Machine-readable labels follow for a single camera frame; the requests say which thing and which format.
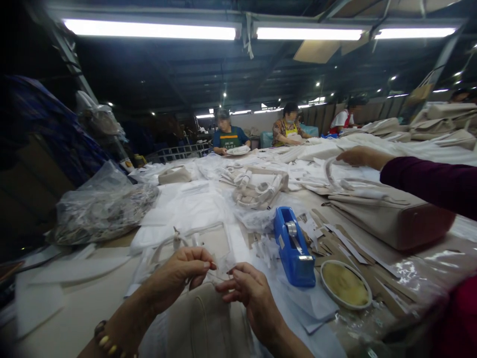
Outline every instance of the green apron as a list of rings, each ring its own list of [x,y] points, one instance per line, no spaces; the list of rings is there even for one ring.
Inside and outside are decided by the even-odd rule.
[[[242,143],[240,142],[236,127],[232,127],[231,133],[220,131],[220,147],[221,148],[231,149],[231,148],[240,147],[241,145]]]

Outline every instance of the red apron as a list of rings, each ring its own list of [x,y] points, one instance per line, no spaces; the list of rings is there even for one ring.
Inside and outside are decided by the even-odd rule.
[[[349,112],[348,112],[346,109],[345,109],[345,111],[346,111],[346,113],[348,113],[348,118],[346,119],[346,122],[344,122],[343,128],[348,128],[348,127],[349,127],[349,120],[351,119],[351,114],[349,114]],[[339,134],[339,133],[338,133],[338,127],[330,128],[329,133],[330,133],[330,134]]]

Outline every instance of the bracelet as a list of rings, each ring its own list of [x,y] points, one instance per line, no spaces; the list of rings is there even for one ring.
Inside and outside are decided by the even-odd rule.
[[[104,331],[106,323],[107,321],[101,321],[94,329],[94,339],[98,343],[98,346],[106,352],[106,355],[112,358],[138,358],[139,353],[128,354],[109,339],[109,336],[106,335],[106,332]]]

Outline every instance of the blue tape dispenser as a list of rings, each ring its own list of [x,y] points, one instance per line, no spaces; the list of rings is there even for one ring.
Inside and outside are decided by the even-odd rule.
[[[293,210],[287,206],[278,207],[273,225],[288,282],[297,287],[314,287],[315,258],[308,252]]]

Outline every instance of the ceiling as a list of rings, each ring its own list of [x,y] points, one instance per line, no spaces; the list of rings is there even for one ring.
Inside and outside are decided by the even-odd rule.
[[[333,2],[143,0],[135,1],[134,5],[314,17]],[[91,9],[110,6],[111,3],[125,6],[132,2],[76,0],[68,1],[67,5]],[[427,16],[470,16],[475,19],[476,10],[475,1],[462,0]],[[13,47],[17,63],[10,64],[11,69],[41,79],[60,100],[72,105],[75,82],[69,77],[56,50],[48,45],[46,34],[37,24],[27,22],[27,16],[22,15],[23,43]],[[477,42],[476,33],[477,25],[469,21],[438,88],[477,86],[477,56],[470,59],[462,84],[454,85],[453,77],[469,60],[468,51]],[[130,115],[139,116],[152,111],[208,113],[208,108],[219,104],[232,110],[258,109],[261,103],[277,104],[279,98],[282,102],[306,102],[318,96],[327,96],[327,100],[358,93],[378,96],[378,89],[384,90],[381,93],[387,90],[409,92],[432,69],[447,39],[381,40],[377,44],[372,41],[344,56],[337,51],[326,64],[293,60],[302,41],[252,40],[252,60],[243,48],[242,40],[76,37],[75,41],[81,70],[98,100],[112,102]],[[34,66],[31,65],[32,57],[36,59]],[[395,75],[396,80],[389,81]]]

